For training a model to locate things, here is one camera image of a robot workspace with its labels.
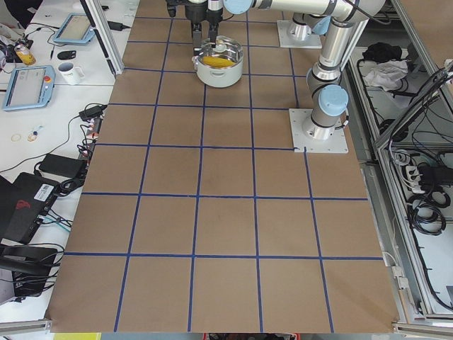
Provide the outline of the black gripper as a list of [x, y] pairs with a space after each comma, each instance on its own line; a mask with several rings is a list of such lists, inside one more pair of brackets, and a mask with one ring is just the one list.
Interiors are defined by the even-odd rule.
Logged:
[[209, 39], [210, 45], [215, 47], [217, 44], [217, 24], [222, 21], [222, 9], [218, 10], [207, 10], [207, 20], [210, 23], [209, 26]]
[[206, 19], [206, 0], [187, 1], [185, 4], [185, 17], [191, 22], [191, 34], [193, 39], [193, 55], [197, 56], [201, 51], [202, 24]]

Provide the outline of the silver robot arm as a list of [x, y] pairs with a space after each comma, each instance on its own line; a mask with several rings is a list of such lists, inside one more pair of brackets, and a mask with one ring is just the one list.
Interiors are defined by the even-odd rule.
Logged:
[[208, 21], [218, 31], [223, 10], [234, 15], [251, 8], [259, 10], [291, 11], [292, 20], [278, 21], [280, 45], [282, 47], [320, 48], [319, 37], [328, 30], [328, 24], [336, 1], [201, 1], [207, 5]]
[[210, 42], [216, 43], [219, 23], [224, 20], [223, 9], [234, 15], [256, 8], [329, 17], [326, 39], [318, 62], [306, 76], [314, 100], [314, 109], [302, 123], [302, 129], [307, 137], [313, 140], [327, 140], [336, 129], [336, 123], [348, 104], [348, 95], [339, 86], [340, 65], [353, 27], [356, 23], [373, 18], [383, 5], [383, 1], [168, 1], [167, 11], [170, 17], [174, 17], [177, 6], [185, 7], [185, 17], [191, 26], [194, 55], [201, 50], [203, 21], [209, 23]]

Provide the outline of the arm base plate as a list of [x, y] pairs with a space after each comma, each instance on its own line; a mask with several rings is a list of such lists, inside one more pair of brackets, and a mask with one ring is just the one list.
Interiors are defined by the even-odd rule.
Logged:
[[280, 47], [321, 49], [320, 36], [313, 33], [309, 26], [293, 21], [277, 21]]
[[333, 127], [319, 127], [311, 120], [312, 109], [289, 109], [289, 122], [295, 152], [347, 154], [348, 145], [340, 118]]

